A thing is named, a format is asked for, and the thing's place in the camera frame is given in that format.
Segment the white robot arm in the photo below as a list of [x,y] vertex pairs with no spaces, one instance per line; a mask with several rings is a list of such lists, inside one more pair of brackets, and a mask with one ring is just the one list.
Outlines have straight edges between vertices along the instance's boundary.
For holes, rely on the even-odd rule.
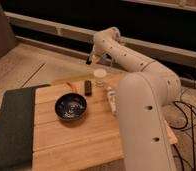
[[179,96],[179,76],[157,60],[122,45],[116,27],[94,34],[93,54],[107,54],[128,71],[116,89],[126,171],[176,171],[162,108]]

